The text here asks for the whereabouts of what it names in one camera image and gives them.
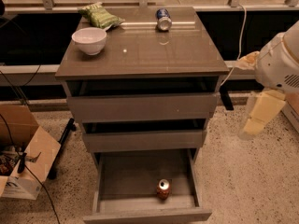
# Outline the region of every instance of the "ceramic bowl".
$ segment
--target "ceramic bowl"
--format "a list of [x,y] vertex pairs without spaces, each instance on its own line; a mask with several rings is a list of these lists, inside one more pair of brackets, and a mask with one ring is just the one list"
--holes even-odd
[[82,28],[72,34],[75,45],[88,55],[100,53],[106,44],[106,39],[106,31],[97,27]]

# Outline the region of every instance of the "drawer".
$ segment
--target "drawer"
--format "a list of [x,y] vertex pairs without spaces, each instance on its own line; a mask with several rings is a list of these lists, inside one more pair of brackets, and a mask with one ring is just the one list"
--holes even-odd
[[212,93],[219,89],[219,75],[147,74],[127,78],[67,80],[68,96],[109,96],[134,94]]
[[[188,149],[101,154],[93,214],[85,223],[173,223],[207,220]],[[171,185],[166,200],[159,180]]]
[[82,138],[87,151],[91,153],[177,148],[197,149],[203,145],[206,131],[93,133],[83,134]]
[[210,118],[218,94],[69,97],[76,122]]

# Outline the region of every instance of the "terrazzo floor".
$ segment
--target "terrazzo floor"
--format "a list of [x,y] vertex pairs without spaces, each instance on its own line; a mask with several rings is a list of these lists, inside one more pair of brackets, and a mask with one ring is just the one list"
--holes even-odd
[[[195,164],[206,224],[299,223],[299,134],[280,113],[252,141],[237,137],[245,110],[217,106]],[[34,112],[38,123],[59,140],[69,111]],[[81,224],[92,212],[96,169],[81,140],[71,132],[57,178],[45,182],[62,224]],[[57,223],[45,190],[37,200],[0,198],[0,223]]]

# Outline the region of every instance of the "silver can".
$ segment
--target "silver can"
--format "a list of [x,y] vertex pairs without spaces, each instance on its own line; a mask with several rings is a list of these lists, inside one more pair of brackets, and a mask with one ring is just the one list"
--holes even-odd
[[156,12],[157,27],[161,31],[168,31],[172,25],[169,12],[165,8],[161,8]]

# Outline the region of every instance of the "metal stand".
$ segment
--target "metal stand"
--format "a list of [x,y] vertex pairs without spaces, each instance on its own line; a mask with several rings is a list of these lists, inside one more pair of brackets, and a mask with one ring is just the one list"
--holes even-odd
[[221,100],[222,100],[226,110],[234,110],[232,100],[228,94],[228,91],[227,91],[227,88],[225,87],[225,85],[221,86],[219,92],[221,94]]
[[68,121],[60,140],[58,141],[61,144],[61,147],[60,147],[59,152],[58,152],[58,154],[57,154],[57,156],[56,156],[56,158],[53,162],[52,167],[50,168],[50,171],[49,171],[49,174],[48,174],[48,179],[55,179],[56,178],[56,176],[57,176],[56,166],[57,166],[58,160],[60,158],[60,155],[62,154],[64,142],[65,142],[69,132],[70,131],[75,131],[75,130],[76,130],[76,126],[74,124],[74,119],[71,118]]

